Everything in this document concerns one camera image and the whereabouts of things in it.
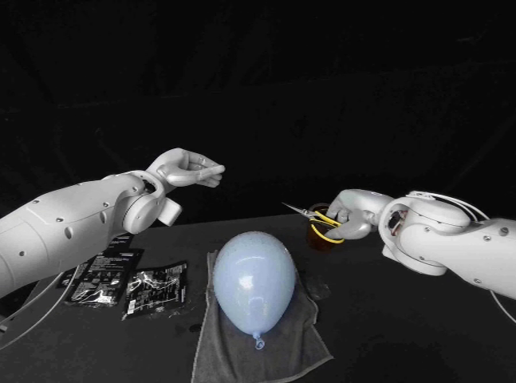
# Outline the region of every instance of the dark table surface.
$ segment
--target dark table surface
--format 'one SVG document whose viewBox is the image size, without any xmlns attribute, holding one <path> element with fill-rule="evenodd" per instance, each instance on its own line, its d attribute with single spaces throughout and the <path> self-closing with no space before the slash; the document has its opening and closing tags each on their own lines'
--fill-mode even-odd
<svg viewBox="0 0 516 383">
<path fill-rule="evenodd" d="M 208 282 L 207 253 L 246 231 L 275 235 L 304 280 L 319 278 L 317 329 L 335 357 L 299 381 L 516 381 L 516 326 L 490 292 L 452 272 L 430 277 L 384 258 L 379 233 L 330 254 L 309 248 L 308 222 L 279 215 L 152 228 L 136 235 L 139 267 L 190 263 L 191 309 L 182 315 L 122 321 L 123 303 L 96 310 L 60 305 L 40 327 L 0 353 L 0 382 L 190 382 Z M 38 284 L 41 291 L 47 279 Z M 11 325 L 14 339 L 64 290 L 53 289 Z"/>
</svg>

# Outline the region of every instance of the scissors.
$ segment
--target scissors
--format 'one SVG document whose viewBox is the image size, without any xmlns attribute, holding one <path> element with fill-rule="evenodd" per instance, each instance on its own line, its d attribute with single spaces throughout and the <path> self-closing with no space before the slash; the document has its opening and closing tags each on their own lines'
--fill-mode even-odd
<svg viewBox="0 0 516 383">
<path fill-rule="evenodd" d="M 330 229 L 334 229 L 337 227 L 341 227 L 342 224 L 340 221 L 335 221 L 334 219 L 331 219 L 327 215 L 324 215 L 322 213 L 319 213 L 318 211 L 309 211 L 306 209 L 301 209 L 299 207 L 293 206 L 293 205 L 289 205 L 289 203 L 285 203 L 285 205 L 288 205 L 295 211 L 298 211 L 304 216 L 306 216 L 309 218 L 309 221 L 312 222 L 312 229 L 315 230 L 315 233 L 330 242 L 332 243 L 342 243 L 344 242 L 344 239 L 331 239 L 328 238 L 318 230 L 318 228 L 315 227 L 315 224 L 314 223 L 319 223 L 322 226 L 327 226 L 330 227 Z"/>
</svg>

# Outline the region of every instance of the dark background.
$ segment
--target dark background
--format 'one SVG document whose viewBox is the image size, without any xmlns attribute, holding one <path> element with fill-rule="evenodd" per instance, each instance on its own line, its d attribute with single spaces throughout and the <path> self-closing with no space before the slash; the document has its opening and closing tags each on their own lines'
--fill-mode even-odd
<svg viewBox="0 0 516 383">
<path fill-rule="evenodd" d="M 0 218 L 177 147 L 227 167 L 178 224 L 347 188 L 516 219 L 516 11 L 0 1 Z"/>
</svg>

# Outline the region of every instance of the balloon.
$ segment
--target balloon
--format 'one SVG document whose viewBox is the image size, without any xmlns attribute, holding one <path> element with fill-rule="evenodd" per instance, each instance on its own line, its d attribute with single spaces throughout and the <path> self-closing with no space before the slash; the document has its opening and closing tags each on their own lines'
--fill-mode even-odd
<svg viewBox="0 0 516 383">
<path fill-rule="evenodd" d="M 278 324 L 293 298 L 296 268 L 283 242 L 262 231 L 250 231 L 224 245 L 214 268 L 220 306 L 237 328 L 253 335 Z"/>
</svg>

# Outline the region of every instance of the gray towel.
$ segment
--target gray towel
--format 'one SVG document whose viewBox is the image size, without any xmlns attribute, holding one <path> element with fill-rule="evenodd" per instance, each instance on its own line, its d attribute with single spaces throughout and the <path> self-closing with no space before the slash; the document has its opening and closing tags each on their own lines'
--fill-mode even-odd
<svg viewBox="0 0 516 383">
<path fill-rule="evenodd" d="M 318 305 L 301 278 L 293 300 L 276 327 L 263 335 L 265 349 L 227 318 L 214 293 L 218 252 L 208 253 L 208 309 L 193 370 L 193 383 L 285 383 L 299 379 L 332 359 L 315 329 Z"/>
</svg>

